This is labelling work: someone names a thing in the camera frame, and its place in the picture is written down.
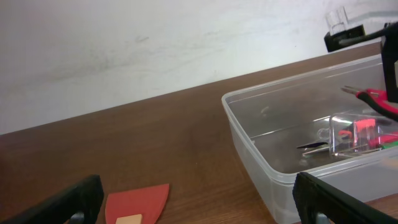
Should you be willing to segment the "clear plastic container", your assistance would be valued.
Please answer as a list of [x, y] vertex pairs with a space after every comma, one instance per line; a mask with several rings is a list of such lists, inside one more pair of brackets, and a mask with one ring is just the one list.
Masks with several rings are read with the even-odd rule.
[[292, 195], [296, 175], [308, 172], [368, 202], [397, 193], [397, 147], [351, 158], [299, 146], [328, 138], [336, 113], [376, 114], [341, 87], [384, 88], [379, 55], [233, 91], [221, 101], [234, 146], [277, 223], [300, 220]]

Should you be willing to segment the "red black diagonal cutters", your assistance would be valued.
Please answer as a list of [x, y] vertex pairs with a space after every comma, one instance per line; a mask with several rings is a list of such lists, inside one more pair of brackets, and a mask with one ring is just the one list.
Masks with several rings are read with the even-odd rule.
[[353, 94], [359, 100], [365, 102], [377, 113], [397, 121], [397, 107], [392, 106], [387, 101], [387, 92], [375, 89], [360, 89], [352, 86], [341, 87], [344, 92]]

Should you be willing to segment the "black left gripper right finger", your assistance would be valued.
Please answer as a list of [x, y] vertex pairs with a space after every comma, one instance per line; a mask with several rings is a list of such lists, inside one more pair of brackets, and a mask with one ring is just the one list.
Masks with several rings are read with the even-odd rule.
[[316, 223], [397, 224], [397, 219], [376, 210], [307, 173], [296, 175], [292, 195], [300, 221]]

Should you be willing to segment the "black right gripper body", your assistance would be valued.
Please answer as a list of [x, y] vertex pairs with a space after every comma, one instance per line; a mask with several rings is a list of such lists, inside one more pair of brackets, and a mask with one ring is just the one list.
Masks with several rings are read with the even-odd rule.
[[331, 35], [329, 32], [324, 36], [326, 49], [334, 52], [355, 44], [367, 42], [379, 37], [384, 37], [382, 53], [397, 61], [397, 22], [384, 24], [381, 30], [366, 34], [363, 25]]

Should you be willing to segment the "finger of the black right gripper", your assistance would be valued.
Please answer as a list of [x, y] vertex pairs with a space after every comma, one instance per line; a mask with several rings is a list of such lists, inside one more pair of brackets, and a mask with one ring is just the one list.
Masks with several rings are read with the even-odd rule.
[[397, 77], [395, 62], [396, 60], [389, 58], [384, 58], [382, 60], [387, 100], [391, 103], [397, 103]]

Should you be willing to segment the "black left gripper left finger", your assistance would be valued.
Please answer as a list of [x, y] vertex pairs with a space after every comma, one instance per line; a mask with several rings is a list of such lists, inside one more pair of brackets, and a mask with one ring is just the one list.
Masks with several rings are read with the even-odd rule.
[[96, 223], [104, 199], [99, 175], [89, 175], [3, 224]]

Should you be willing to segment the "clear box of coloured tubes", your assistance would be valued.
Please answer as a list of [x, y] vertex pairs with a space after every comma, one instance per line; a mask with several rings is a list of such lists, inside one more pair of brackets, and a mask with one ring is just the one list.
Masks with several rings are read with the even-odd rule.
[[336, 113], [325, 121], [332, 157], [351, 158], [397, 146], [397, 122], [389, 118]]

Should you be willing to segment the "orange black long-nose pliers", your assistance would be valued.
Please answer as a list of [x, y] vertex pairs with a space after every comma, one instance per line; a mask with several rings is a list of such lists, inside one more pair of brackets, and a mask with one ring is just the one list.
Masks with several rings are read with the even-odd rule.
[[303, 156], [329, 152], [335, 157], [354, 157], [397, 145], [397, 126], [381, 118], [354, 121], [332, 118], [329, 138], [299, 146]]

